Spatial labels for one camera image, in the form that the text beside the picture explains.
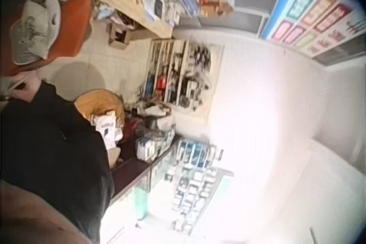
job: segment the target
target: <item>cabinet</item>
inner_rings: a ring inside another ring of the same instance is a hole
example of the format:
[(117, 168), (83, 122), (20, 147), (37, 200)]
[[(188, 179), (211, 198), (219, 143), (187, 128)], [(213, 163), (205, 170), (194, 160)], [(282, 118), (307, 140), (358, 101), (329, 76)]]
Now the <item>cabinet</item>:
[[(188, 237), (222, 179), (233, 176), (213, 166), (221, 157), (222, 151), (215, 146), (181, 137), (151, 165), (130, 159), (124, 169), (123, 165), (118, 167), (119, 176), (124, 170), (125, 175), (136, 177), (112, 199), (102, 220), (101, 243), (117, 239), (134, 243), (137, 235), (145, 234), (151, 226)], [(141, 170), (133, 171), (132, 166)], [(117, 175), (113, 178), (118, 190), (122, 183), (116, 182)]]

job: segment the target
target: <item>orange chair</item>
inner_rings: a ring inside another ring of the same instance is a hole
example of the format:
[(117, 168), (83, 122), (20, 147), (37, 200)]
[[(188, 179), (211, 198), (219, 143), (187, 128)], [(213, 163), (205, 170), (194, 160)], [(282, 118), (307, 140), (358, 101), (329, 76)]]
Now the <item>orange chair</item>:
[(48, 58), (39, 59), (31, 64), (18, 66), (13, 62), (10, 41), (10, 28), (22, 14), (23, 5), (7, 22), (2, 22), (1, 39), (1, 74), (10, 76), (21, 71), (35, 70), (47, 65), (58, 57), (74, 57), (80, 51), (88, 32), (92, 16), (92, 0), (68, 0), (61, 7), (61, 25), (58, 37), (52, 45)]

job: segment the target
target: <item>white wall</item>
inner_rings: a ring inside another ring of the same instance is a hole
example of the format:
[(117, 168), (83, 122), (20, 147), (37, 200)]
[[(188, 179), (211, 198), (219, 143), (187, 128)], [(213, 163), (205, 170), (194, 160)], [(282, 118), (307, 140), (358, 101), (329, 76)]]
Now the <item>white wall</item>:
[(365, 153), (365, 64), (351, 60), (335, 68), (329, 71), (327, 106), (315, 138), (354, 165)]
[[(327, 72), (302, 55), (240, 35), (180, 30), (174, 36), (225, 45), (209, 120), (187, 125), (181, 117), (177, 124), (225, 150), (222, 166), (236, 176), (225, 232), (232, 240), (250, 238), (276, 212), (301, 170), (305, 141), (324, 110)], [(274, 199), (262, 203), (262, 195)]]
[(323, 145), (309, 143), (310, 158), (281, 211), (250, 243), (302, 244), (312, 228), (316, 243), (353, 243), (365, 225), (366, 179)]

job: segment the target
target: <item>glass display case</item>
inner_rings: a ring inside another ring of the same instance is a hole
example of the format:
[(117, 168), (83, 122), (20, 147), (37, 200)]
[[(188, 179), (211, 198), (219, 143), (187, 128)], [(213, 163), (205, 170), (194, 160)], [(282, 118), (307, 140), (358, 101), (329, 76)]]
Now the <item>glass display case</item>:
[(213, 166), (221, 157), (211, 144), (176, 140), (112, 199), (102, 220), (101, 243), (184, 242), (222, 179), (233, 176)]

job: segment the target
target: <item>hand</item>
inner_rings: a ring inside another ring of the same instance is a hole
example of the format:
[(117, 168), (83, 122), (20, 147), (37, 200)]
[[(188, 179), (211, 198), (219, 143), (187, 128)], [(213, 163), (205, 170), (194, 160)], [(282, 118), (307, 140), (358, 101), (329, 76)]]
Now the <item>hand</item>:
[(11, 85), (22, 81), (25, 87), (22, 90), (13, 89), (10, 91), (10, 96), (13, 98), (24, 100), (28, 103), (32, 102), (35, 94), (41, 86), (41, 80), (37, 76), (36, 71), (25, 71), (17, 74), (11, 79)]

